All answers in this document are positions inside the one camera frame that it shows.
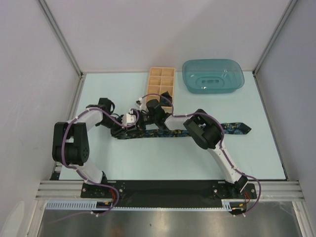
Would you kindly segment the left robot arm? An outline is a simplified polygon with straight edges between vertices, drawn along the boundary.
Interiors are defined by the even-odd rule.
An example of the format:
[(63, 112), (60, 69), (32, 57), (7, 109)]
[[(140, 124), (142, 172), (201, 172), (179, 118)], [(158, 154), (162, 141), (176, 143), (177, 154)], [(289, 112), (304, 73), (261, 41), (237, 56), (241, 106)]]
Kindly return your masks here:
[(135, 109), (115, 118), (112, 116), (114, 109), (110, 99), (100, 98), (97, 105), (89, 105), (77, 117), (54, 126), (53, 160), (74, 170), (86, 183), (93, 184), (91, 190), (100, 198), (108, 194), (109, 185), (105, 173), (89, 158), (88, 131), (99, 125), (109, 129), (130, 128), (139, 118)]

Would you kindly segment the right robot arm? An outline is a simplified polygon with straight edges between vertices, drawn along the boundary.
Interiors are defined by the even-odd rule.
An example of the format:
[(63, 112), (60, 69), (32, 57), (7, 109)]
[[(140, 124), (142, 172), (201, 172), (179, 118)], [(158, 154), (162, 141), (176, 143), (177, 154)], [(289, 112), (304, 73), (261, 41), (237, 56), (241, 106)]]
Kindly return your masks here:
[(229, 195), (233, 198), (239, 198), (245, 193), (248, 178), (238, 170), (229, 155), (224, 143), (224, 129), (215, 118), (202, 109), (187, 115), (166, 113), (156, 99), (147, 103), (147, 110), (146, 114), (140, 113), (137, 116), (137, 128), (145, 128), (147, 125), (155, 124), (164, 131), (188, 131), (194, 142), (211, 154), (224, 173), (225, 181), (229, 183)]

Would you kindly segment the blue yellow patterned tie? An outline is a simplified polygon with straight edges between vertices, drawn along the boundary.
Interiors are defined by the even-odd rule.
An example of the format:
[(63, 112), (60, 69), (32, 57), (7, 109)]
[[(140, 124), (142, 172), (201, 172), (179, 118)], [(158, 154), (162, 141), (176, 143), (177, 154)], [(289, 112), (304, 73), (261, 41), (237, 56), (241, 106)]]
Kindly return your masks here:
[[(242, 122), (222, 123), (221, 124), (224, 133), (230, 135), (246, 135), (252, 128)], [(178, 137), (190, 137), (189, 131), (187, 130), (160, 130), (160, 129), (149, 129), (149, 130), (121, 130), (117, 134), (112, 135), (114, 138), (120, 140), (128, 139), (140, 139), (140, 138), (178, 138)]]

